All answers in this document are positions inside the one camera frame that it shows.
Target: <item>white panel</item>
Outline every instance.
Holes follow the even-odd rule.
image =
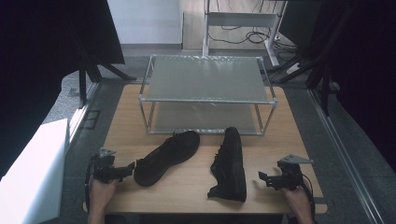
[[[59,216],[67,119],[43,124],[0,182],[0,223]]]
[[[179,0],[108,0],[121,44],[181,44]]]

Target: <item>black curtain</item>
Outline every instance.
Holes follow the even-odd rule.
[[[396,7],[361,0],[332,52],[337,97],[396,171]]]
[[[79,69],[84,53],[124,63],[106,0],[0,3],[0,176],[48,115],[62,79]]]

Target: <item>wooden floor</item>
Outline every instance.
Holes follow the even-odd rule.
[[[205,30],[205,1],[181,0],[183,9],[183,49],[202,49]],[[259,13],[262,0],[217,0],[210,1],[210,11],[213,12],[244,12]],[[262,5],[262,13],[276,13],[280,4],[276,1],[264,1]],[[215,41],[209,38],[210,49],[265,49],[263,43],[254,44],[250,41],[244,41],[247,34],[253,31],[253,27],[240,27],[237,29],[226,30],[233,27],[209,27],[209,34],[214,39],[223,41]],[[268,28],[254,28],[255,31],[268,34]],[[250,38],[257,42],[261,39],[257,36]]]

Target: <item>human hand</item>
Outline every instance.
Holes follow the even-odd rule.
[[[105,223],[105,210],[116,192],[118,179],[104,184],[90,177],[90,216],[88,223]]]
[[[291,212],[297,217],[299,224],[314,223],[311,214],[311,205],[303,187],[299,186],[295,190],[281,189],[281,192],[288,203]]]

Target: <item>wooden table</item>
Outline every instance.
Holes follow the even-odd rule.
[[[147,134],[142,120],[138,93],[140,85],[125,86],[104,148],[116,150],[115,166],[126,166],[146,157],[171,134]],[[276,162],[291,154],[307,158],[285,93],[274,88],[278,100],[275,114],[265,136],[242,135],[242,150],[247,181],[245,203],[208,199],[210,188],[217,185],[210,165],[222,144],[223,135],[201,134],[201,144],[188,161],[168,169],[155,185],[144,188],[129,176],[119,184],[107,212],[134,213],[241,213],[287,214],[290,212],[281,192],[267,188],[258,171],[279,175]],[[301,165],[303,174],[312,181],[314,197],[322,192],[311,164]],[[317,213],[327,211],[317,203]]]

